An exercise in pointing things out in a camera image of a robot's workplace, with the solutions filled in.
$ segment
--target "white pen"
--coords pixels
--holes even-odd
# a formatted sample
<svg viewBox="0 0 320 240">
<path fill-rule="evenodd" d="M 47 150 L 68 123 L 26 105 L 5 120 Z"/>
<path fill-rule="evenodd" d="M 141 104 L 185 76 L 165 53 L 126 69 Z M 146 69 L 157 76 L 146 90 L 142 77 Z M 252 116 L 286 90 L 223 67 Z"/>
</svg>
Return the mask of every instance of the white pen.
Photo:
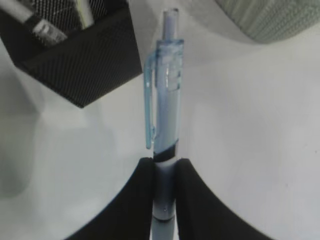
<svg viewBox="0 0 320 240">
<path fill-rule="evenodd" d="M 95 23 L 89 0 L 72 0 L 82 25 L 86 29 Z"/>
<path fill-rule="evenodd" d="M 48 45 L 52 46 L 67 39 L 67 36 L 60 29 L 37 16 L 17 0 L 0 0 L 0 9 L 25 25 Z"/>
</svg>

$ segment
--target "pen clip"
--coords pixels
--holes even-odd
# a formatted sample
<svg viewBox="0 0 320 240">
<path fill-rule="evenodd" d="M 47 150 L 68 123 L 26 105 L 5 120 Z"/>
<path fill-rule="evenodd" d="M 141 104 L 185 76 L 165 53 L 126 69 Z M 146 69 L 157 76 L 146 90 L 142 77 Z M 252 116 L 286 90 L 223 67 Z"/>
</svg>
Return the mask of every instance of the pen clip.
<svg viewBox="0 0 320 240">
<path fill-rule="evenodd" d="M 156 64 L 156 53 L 151 53 L 144 63 L 143 88 L 144 88 L 144 117 L 146 148 L 151 149 L 155 138 L 155 125 L 153 117 L 153 75 Z"/>
</svg>

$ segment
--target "translucent pen barrel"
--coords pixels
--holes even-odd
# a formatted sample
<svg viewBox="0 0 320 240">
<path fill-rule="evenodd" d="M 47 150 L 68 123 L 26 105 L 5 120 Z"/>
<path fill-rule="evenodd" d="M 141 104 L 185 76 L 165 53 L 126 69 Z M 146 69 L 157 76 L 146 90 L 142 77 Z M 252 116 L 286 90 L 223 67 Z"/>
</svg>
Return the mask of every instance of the translucent pen barrel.
<svg viewBox="0 0 320 240">
<path fill-rule="evenodd" d="M 155 53 L 156 128 L 153 152 L 174 146 L 179 139 L 182 39 L 159 40 Z"/>
</svg>

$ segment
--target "black band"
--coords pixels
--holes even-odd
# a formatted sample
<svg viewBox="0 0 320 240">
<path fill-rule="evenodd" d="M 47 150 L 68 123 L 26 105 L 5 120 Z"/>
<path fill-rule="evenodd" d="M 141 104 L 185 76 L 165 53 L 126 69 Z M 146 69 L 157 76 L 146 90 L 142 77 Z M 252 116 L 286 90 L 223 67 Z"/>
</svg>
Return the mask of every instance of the black band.
<svg viewBox="0 0 320 240">
<path fill-rule="evenodd" d="M 41 18 L 38 17 L 37 15 L 32 15 L 31 17 L 29 17 L 27 19 L 27 21 L 24 22 L 24 25 L 30 30 L 32 31 L 37 24 L 41 21 Z"/>
<path fill-rule="evenodd" d="M 162 163 L 172 159 L 176 155 L 176 146 L 177 144 L 174 144 L 173 146 L 169 147 L 167 150 L 159 154 L 153 153 L 153 161 L 155 163 Z"/>
</svg>

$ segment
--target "mesh pen holder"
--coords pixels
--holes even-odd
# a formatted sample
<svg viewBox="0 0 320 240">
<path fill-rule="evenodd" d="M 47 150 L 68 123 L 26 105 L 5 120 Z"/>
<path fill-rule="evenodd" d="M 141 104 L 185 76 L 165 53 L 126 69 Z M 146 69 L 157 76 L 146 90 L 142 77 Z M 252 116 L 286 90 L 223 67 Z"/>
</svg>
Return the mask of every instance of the mesh pen holder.
<svg viewBox="0 0 320 240">
<path fill-rule="evenodd" d="M 320 0 L 216 0 L 230 19 L 258 43 L 291 38 L 320 22 Z"/>
<path fill-rule="evenodd" d="M 22 24 L 0 11 L 0 37 L 15 66 L 80 108 L 142 73 L 126 1 L 93 2 L 95 24 L 74 31 L 53 47 L 46 47 Z M 42 8 L 37 11 L 48 13 Z M 67 16 L 68 21 L 59 19 L 55 24 L 65 31 L 76 30 L 77 22 L 72 15 Z"/>
</svg>

